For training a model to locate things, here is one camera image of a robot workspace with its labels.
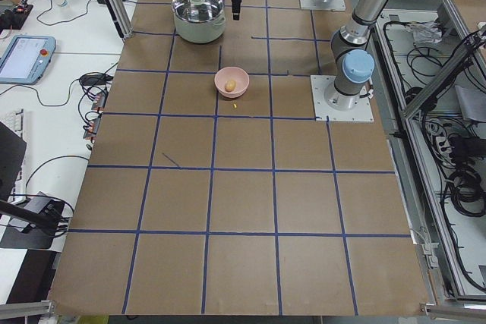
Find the glass pot lid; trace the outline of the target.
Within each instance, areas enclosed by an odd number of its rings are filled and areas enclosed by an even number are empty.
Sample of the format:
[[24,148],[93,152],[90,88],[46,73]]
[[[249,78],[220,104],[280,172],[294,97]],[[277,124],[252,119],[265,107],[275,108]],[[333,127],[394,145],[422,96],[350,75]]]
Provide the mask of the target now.
[[172,0],[175,16],[191,23],[205,23],[218,18],[224,12],[222,0]]

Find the brown egg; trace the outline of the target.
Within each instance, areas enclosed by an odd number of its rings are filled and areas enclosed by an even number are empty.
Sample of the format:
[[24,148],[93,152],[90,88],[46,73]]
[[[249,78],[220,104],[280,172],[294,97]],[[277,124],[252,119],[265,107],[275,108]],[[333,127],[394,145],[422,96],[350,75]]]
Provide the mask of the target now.
[[235,80],[228,80],[225,84],[225,91],[228,93],[232,93],[236,88],[236,81]]

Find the pale green cooking pot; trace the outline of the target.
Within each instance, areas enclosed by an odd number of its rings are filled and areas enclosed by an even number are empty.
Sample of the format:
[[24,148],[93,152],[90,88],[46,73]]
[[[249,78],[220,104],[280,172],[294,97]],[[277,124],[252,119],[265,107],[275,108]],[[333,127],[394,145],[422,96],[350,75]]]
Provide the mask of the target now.
[[174,12],[174,23],[177,34],[183,39],[197,44],[204,44],[218,39],[226,28],[225,9],[217,19],[205,23],[191,23],[178,19]]

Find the pink bowl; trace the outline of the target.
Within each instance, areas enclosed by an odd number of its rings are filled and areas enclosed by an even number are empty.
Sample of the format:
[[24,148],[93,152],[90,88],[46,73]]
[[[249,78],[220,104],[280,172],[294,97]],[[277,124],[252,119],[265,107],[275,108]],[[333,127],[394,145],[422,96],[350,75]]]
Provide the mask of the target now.
[[250,83],[246,71],[238,67],[226,67],[219,70],[214,77],[214,84],[221,96],[234,99],[242,96]]

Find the black power adapter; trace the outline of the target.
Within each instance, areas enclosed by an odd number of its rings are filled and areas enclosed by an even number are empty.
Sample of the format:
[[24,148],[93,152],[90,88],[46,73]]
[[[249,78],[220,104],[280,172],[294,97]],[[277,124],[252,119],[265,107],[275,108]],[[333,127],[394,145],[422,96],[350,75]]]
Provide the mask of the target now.
[[102,73],[89,73],[80,77],[79,82],[81,86],[102,86],[113,80],[113,76]]

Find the crumpled white paper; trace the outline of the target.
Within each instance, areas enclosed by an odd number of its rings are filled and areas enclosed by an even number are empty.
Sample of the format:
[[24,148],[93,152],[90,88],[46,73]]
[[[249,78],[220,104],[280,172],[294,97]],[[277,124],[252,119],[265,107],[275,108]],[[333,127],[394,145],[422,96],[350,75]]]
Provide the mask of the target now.
[[442,30],[434,21],[411,22],[406,26],[406,29],[412,34],[415,43],[438,44],[443,39]]

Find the brown paper table mat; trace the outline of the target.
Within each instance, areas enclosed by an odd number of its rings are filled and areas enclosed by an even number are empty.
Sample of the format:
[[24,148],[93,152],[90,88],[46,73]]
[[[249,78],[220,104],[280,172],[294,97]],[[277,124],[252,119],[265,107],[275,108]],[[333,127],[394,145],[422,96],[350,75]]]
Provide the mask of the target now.
[[[138,0],[50,291],[61,314],[412,316],[428,300],[387,138],[316,121],[351,17],[243,0],[196,45]],[[238,67],[238,98],[214,84]]]

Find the black electronics box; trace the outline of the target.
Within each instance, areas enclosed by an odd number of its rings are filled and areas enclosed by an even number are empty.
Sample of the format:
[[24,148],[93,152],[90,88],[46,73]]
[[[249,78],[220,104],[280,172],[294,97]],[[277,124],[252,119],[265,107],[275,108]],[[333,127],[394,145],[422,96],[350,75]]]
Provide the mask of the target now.
[[32,5],[18,5],[5,10],[1,14],[1,30],[21,30],[32,9]]

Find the blue teach pendant near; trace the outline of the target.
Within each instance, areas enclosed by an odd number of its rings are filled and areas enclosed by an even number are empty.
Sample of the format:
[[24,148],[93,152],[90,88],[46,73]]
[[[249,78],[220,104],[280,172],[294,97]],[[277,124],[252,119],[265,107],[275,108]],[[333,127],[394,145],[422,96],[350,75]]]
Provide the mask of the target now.
[[56,49],[52,36],[16,35],[1,58],[1,84],[34,85]]

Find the black monitor stand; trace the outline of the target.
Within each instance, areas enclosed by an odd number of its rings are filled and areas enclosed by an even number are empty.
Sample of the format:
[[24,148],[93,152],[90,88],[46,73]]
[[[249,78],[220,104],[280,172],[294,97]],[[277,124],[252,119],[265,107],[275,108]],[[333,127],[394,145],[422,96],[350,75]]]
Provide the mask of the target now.
[[1,125],[1,215],[9,218],[1,237],[1,247],[8,249],[47,250],[52,242],[67,233],[68,217],[64,200],[43,192],[26,195],[20,204],[10,203],[11,197],[21,197],[13,189],[27,143],[6,125]]

